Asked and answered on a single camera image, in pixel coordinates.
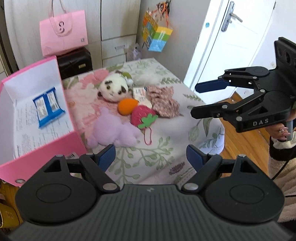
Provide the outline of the person's right hand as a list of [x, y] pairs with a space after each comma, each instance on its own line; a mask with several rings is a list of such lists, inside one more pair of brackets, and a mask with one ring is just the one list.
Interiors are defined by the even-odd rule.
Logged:
[[267, 126], [265, 130], [268, 132], [268, 134], [277, 140], [286, 141], [287, 137], [290, 136], [290, 133], [288, 132], [288, 128], [285, 127], [282, 123], [278, 123], [276, 125]]

